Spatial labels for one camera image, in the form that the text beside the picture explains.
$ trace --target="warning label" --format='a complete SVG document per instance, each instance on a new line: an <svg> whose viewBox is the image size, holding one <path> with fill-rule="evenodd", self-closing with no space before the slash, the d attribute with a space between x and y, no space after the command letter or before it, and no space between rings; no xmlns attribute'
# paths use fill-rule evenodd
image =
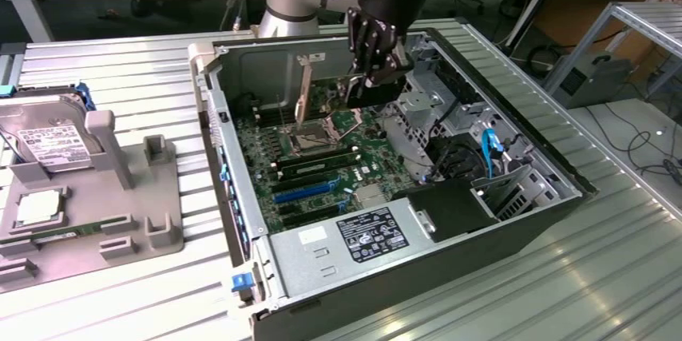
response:
<svg viewBox="0 0 682 341"><path fill-rule="evenodd" d="M90 159L86 143L75 125L26 129L19 137L30 147L35 159L45 165L70 164Z"/></svg>
<svg viewBox="0 0 682 341"><path fill-rule="evenodd" d="M337 225L357 263L410 245L389 208L337 221Z"/></svg>

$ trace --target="black pole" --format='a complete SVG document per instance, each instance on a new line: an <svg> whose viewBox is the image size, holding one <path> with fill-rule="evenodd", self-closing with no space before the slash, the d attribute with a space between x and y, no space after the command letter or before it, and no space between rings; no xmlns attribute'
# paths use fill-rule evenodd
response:
<svg viewBox="0 0 682 341"><path fill-rule="evenodd" d="M512 39L512 42L509 42L508 45L505 46L505 52L508 54L514 52L514 49L520 45L521 39L524 38L528 29L532 28L533 19L536 19L537 13L540 12L542 5L545 4L545 1L546 0L537 0L536 6L532 9L532 13L529 14L529 17L526 18L524 24L521 25L518 34L514 36L514 39Z"/></svg>

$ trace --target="blue tab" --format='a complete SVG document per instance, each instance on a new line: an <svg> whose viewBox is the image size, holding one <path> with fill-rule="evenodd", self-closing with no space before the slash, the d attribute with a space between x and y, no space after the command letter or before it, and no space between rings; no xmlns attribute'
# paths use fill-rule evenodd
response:
<svg viewBox="0 0 682 341"><path fill-rule="evenodd" d="M233 291L245 291L252 289L256 285L253 273L242 273L241 275L233 276Z"/></svg>
<svg viewBox="0 0 682 341"><path fill-rule="evenodd" d="M14 85L0 85L0 97L13 97L18 89Z"/></svg>
<svg viewBox="0 0 682 341"><path fill-rule="evenodd" d="M500 143L498 135L494 134L494 129L489 128L484 131L481 137L481 149L484 150L484 158L486 159L486 165L489 166L489 178L493 178L493 161L490 159L490 150L496 149L498 152L505 151L502 143Z"/></svg>
<svg viewBox="0 0 682 341"><path fill-rule="evenodd" d="M221 181L230 181L230 172L227 172L227 164L221 167Z"/></svg>
<svg viewBox="0 0 682 341"><path fill-rule="evenodd" d="M86 109L89 111L97 110L95 103L93 102L93 98L90 96L90 88L87 87L86 83L78 83L75 90L81 93L83 101L86 101Z"/></svg>

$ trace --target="slotted aluminum surface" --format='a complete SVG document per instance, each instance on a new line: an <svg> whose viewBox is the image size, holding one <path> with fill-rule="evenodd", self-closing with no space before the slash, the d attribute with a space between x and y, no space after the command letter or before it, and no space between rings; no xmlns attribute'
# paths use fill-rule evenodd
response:
<svg viewBox="0 0 682 341"><path fill-rule="evenodd" d="M682 57L682 5L668 2L617 3L612 15Z"/></svg>
<svg viewBox="0 0 682 341"><path fill-rule="evenodd" d="M320 340L680 339L680 213L608 159L607 147L481 34L429 22L468 47L465 56L601 193L518 256Z"/></svg>
<svg viewBox="0 0 682 341"><path fill-rule="evenodd" d="M456 46L466 46L477 57L474 65L601 194L518 256L321 339L679 339L682 227L665 201L607 159L604 146L588 133L584 136L569 115L473 29L452 20L424 21L417 26L438 28ZM325 28L324 33L345 28ZM183 48L198 40L229 36L30 46L22 85L63 84L81 78L93 88L95 101L98 97L107 101L101 108L118 114L123 143L150 133L173 138L182 153L189 242L175 255L0 295L3 336L70 340L248 337L248 326L232 321L225 312L230 293L221 283L230 277L229 251L210 190ZM0 169L6 185L10 178Z"/></svg>

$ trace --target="motherboard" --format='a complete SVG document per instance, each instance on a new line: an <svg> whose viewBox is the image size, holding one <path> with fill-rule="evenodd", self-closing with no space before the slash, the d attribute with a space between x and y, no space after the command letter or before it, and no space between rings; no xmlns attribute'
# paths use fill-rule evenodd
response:
<svg viewBox="0 0 682 341"><path fill-rule="evenodd" d="M237 121L252 182L270 233L372 208L416 186L405 158L374 109L344 109L329 89L312 86L310 116L260 110Z"/></svg>

